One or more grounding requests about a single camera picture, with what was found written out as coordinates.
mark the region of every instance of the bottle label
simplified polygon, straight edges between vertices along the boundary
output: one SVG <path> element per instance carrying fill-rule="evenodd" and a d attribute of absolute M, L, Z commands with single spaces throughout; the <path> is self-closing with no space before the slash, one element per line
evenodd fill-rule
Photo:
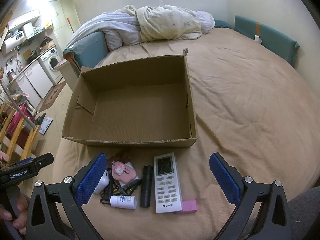
<path fill-rule="evenodd" d="M 131 202 L 131 196 L 122 196 L 121 202 Z"/>

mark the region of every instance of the beige bed sheet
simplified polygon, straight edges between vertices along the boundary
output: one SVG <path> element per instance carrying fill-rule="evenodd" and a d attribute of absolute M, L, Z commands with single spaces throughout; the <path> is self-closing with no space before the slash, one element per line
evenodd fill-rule
<path fill-rule="evenodd" d="M 214 28 L 198 40 L 156 41 L 124 46 L 106 64 L 167 54 L 187 55 L 199 138 L 190 148 L 131 148 L 141 175 L 153 156 L 175 152 L 183 200 L 197 200 L 194 214 L 156 214 L 151 207 L 113 208 L 93 195 L 83 209 L 105 239 L 213 239 L 234 209 L 209 169 L 209 156 L 225 160 L 256 182 L 279 179 L 288 200 L 310 188 L 320 173 L 320 101 L 282 58 L 230 29 Z M 61 140 L 53 180 L 60 182 L 86 165 L 96 152 Z M 140 198 L 140 187 L 135 191 Z"/>

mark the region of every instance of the pink eraser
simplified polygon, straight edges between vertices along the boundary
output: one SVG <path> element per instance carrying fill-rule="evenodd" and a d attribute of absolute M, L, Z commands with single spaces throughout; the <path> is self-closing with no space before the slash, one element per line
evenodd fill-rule
<path fill-rule="evenodd" d="M 197 201 L 196 200 L 185 200 L 182 201 L 182 211 L 177 211 L 175 214 L 189 214 L 197 212 Z"/>

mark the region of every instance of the upper cabinet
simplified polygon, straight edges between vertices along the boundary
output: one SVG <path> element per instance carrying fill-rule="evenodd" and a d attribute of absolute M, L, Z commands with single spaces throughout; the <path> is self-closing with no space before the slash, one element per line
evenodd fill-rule
<path fill-rule="evenodd" d="M 23 25 L 25 25 L 28 22 L 32 22 L 32 24 L 34 25 L 38 20 L 39 16 L 40 16 L 39 10 L 34 10 L 31 12 L 25 13 L 13 20 L 10 20 L 8 22 L 9 31 L 20 29 Z"/>
<path fill-rule="evenodd" d="M 67 26 L 67 21 L 64 17 L 63 10 L 60 1 L 49 2 L 51 9 L 51 20 L 55 30 L 58 30 L 64 26 Z"/>

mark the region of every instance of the finger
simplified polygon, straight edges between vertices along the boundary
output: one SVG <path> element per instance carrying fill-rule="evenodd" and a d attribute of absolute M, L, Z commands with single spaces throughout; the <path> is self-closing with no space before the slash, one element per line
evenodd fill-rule
<path fill-rule="evenodd" d="M 27 211 L 22 211 L 20 213 L 20 215 L 18 216 L 17 219 L 15 219 L 12 224 L 14 226 L 14 228 L 16 229 L 22 229 L 26 226 L 27 224 L 27 215 L 28 215 L 28 212 Z"/>
<path fill-rule="evenodd" d="M 0 208 L 0 219 L 2 220 L 12 220 L 12 215 L 7 210 Z"/>
<path fill-rule="evenodd" d="M 25 235 L 26 234 L 26 228 L 24 227 L 24 228 L 19 229 L 19 232 L 21 234 Z"/>
<path fill-rule="evenodd" d="M 24 211 L 28 208 L 28 201 L 26 200 L 24 195 L 20 195 L 18 202 L 17 202 L 17 208 L 19 211 Z"/>

